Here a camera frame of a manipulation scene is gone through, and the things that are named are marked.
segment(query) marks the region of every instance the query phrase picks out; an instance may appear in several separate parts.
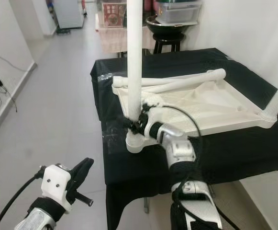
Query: baseboard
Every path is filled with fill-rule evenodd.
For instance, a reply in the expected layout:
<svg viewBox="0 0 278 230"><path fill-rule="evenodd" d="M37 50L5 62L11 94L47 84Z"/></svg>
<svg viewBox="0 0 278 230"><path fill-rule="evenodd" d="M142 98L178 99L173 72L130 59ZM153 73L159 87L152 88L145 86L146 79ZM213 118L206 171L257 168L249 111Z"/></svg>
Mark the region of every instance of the baseboard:
<svg viewBox="0 0 278 230"><path fill-rule="evenodd" d="M37 64L35 62L32 62L32 64L28 68L27 72L23 75L23 77L20 80L19 84L15 88L14 92L11 94L14 99L16 99L18 97L18 95L22 91L25 83L27 82L27 80L29 79L29 77L31 76L33 70L36 67L37 67ZM7 102L6 102L6 104L0 109L0 126L1 126L2 122L4 121L4 119L6 118L8 112L10 111L10 109L12 107L12 105L13 105L13 102L12 102L11 98L9 98L7 100Z"/></svg>
<svg viewBox="0 0 278 230"><path fill-rule="evenodd" d="M56 33L56 31L57 31L57 28L58 28L58 25L56 25L56 27L51 31L51 33L50 34L45 34L45 35L43 35L45 38L50 38L50 37L53 37L54 36L54 34Z"/></svg>
<svg viewBox="0 0 278 230"><path fill-rule="evenodd" d="M270 226L268 221L265 219L259 208L256 206L251 196L248 194L247 190L244 188L243 184L240 181L234 182L235 187L238 189L243 199L246 202L246 205L253 211L255 217L259 220L260 224L263 226L265 230L275 230Z"/></svg>

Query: white clamp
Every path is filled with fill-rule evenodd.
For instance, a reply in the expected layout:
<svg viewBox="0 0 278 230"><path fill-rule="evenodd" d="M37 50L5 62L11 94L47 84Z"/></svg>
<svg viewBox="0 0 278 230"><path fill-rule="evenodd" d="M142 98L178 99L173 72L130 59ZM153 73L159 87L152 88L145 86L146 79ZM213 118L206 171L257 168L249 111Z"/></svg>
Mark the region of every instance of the white clamp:
<svg viewBox="0 0 278 230"><path fill-rule="evenodd" d="M60 204L66 210L66 214L72 210L71 204L66 198L66 187L70 179L71 175L67 171L51 165L45 169L41 184L42 195Z"/></svg>

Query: black bowl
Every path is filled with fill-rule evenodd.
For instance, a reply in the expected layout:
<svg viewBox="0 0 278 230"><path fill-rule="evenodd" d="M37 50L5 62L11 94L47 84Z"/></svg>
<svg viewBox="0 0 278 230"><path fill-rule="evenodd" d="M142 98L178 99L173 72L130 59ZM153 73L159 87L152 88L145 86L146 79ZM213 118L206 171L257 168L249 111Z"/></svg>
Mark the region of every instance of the black bowl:
<svg viewBox="0 0 278 230"><path fill-rule="evenodd" d="M161 35L167 35L167 34L179 34L183 31L185 31L189 26L188 25L162 25L156 20L155 16L150 16L146 19L147 27L150 29L151 32L154 34L161 34Z"/></svg>

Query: white cabinet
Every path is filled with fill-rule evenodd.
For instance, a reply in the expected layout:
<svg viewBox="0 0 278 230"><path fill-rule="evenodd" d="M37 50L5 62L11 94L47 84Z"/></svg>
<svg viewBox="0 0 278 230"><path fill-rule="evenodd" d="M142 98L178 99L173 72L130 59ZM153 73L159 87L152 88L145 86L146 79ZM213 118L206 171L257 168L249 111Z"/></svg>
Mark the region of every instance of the white cabinet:
<svg viewBox="0 0 278 230"><path fill-rule="evenodd" d="M83 10L78 0L54 0L54 9L61 29L83 26Z"/></svg>

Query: plastic storage box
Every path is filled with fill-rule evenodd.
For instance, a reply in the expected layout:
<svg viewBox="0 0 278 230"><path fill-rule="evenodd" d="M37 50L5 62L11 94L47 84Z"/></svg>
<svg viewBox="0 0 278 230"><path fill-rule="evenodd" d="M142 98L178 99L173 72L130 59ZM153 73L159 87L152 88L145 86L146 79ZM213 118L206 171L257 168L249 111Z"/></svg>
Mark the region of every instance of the plastic storage box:
<svg viewBox="0 0 278 230"><path fill-rule="evenodd" d="M158 17L156 20L163 25L195 25L197 24L201 1L158 2Z"/></svg>

